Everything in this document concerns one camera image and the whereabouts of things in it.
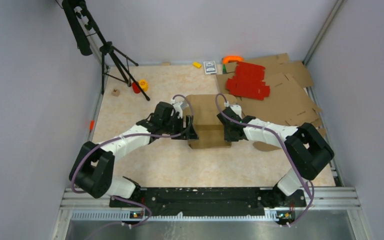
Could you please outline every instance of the open cardboard box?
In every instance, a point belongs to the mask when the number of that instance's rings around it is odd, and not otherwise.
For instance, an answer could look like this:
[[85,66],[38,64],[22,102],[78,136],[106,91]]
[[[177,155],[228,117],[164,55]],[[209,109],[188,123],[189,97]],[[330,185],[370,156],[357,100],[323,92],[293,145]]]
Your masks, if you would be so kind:
[[[264,100],[236,97],[244,115],[286,126],[311,123],[319,128],[322,125],[318,115],[321,109],[304,91],[304,88],[313,86],[313,80],[300,61],[289,62],[288,54],[284,53],[247,59],[244,62],[264,66],[264,81],[270,86],[270,96]],[[226,82],[235,75],[236,62],[225,64],[225,68],[228,73],[217,75],[216,78],[219,91],[228,94]],[[323,136],[326,135],[323,128],[318,130]],[[255,142],[253,146],[265,152],[278,149],[263,142]]]
[[[230,104],[236,104],[237,99],[235,96],[226,94],[225,97]],[[217,118],[219,110],[216,107],[215,94],[201,94],[201,95],[188,95],[186,98],[189,100],[193,107],[193,128],[196,131],[199,139],[188,140],[187,144],[192,149],[207,149],[207,148],[229,148],[232,143],[225,141],[224,127],[220,120]],[[221,109],[225,109],[225,101],[222,97],[217,99],[218,105]],[[183,110],[184,115],[190,115],[191,109],[189,107]]]

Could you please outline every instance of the gray wall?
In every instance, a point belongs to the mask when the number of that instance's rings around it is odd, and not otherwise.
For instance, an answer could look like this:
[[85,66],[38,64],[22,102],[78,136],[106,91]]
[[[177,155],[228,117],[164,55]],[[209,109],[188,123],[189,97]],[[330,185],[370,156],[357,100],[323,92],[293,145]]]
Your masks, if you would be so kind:
[[384,1],[348,1],[309,69],[343,181],[384,239]]
[[99,85],[53,0],[0,0],[0,239],[50,237]]
[[289,53],[304,59],[335,0],[95,0],[107,41],[140,64]]

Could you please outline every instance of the black tripod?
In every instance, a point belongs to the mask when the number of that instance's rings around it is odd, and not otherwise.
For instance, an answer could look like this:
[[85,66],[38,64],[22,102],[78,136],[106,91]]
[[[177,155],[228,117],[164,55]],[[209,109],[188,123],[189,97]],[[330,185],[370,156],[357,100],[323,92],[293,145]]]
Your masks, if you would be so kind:
[[[65,11],[65,14],[67,16],[68,22],[70,23],[71,29],[73,31],[74,37],[76,38],[77,41],[77,47],[80,49],[80,52],[87,56],[91,55],[92,51],[89,46],[89,41],[87,40],[87,36],[85,36],[85,33],[80,27],[80,24],[78,22],[77,18],[80,18],[81,16],[87,17],[88,22],[87,24],[84,25],[84,27],[90,31],[91,29],[95,30],[95,33],[99,37],[99,39],[102,42],[102,46],[99,48],[99,51],[101,52],[101,65],[102,65],[102,85],[101,85],[101,93],[104,94],[104,78],[105,75],[117,79],[119,81],[122,81],[127,84],[128,87],[132,86],[132,83],[130,80],[133,81],[133,84],[136,84],[137,88],[142,92],[142,94],[145,96],[146,100],[151,100],[150,97],[144,92],[144,90],[139,86],[139,83],[135,80],[135,78],[130,74],[129,71],[129,62],[127,62],[127,68],[126,66],[120,61],[120,59],[117,57],[117,53],[122,55],[123,57],[126,58],[126,61],[132,62],[135,66],[138,66],[139,64],[135,61],[133,61],[130,57],[128,57],[126,54],[122,53],[120,50],[118,50],[115,46],[113,46],[113,43],[110,41],[106,41],[104,36],[102,35],[101,31],[99,30],[99,27],[97,23],[95,22],[94,18],[92,17],[91,13],[88,11],[86,7],[86,3],[84,0],[64,0],[62,2],[62,7]],[[75,7],[81,7],[80,14],[78,12],[74,11]],[[118,69],[120,72],[121,76],[123,79],[120,79],[118,77],[112,76],[106,72],[106,64],[105,64],[105,56],[109,55],[112,59],[112,61],[115,64],[115,67]]]

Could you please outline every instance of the wooden block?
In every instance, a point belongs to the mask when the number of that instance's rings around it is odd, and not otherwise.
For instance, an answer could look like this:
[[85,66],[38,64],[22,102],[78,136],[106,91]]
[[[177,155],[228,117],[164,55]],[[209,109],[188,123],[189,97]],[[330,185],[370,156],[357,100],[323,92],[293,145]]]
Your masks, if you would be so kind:
[[120,95],[120,90],[114,88],[111,92],[111,95],[118,97]]

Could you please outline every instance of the yellow block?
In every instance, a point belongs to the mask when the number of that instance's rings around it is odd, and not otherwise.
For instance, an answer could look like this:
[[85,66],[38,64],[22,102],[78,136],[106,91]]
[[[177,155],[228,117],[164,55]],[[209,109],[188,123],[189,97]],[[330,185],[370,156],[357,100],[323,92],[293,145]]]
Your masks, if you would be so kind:
[[193,63],[192,63],[192,65],[194,65],[196,68],[198,68],[198,69],[200,69],[201,68],[201,63],[199,63],[199,62],[196,62],[196,61],[194,61]]
[[139,81],[139,86],[144,92],[148,90],[148,82],[145,79]]

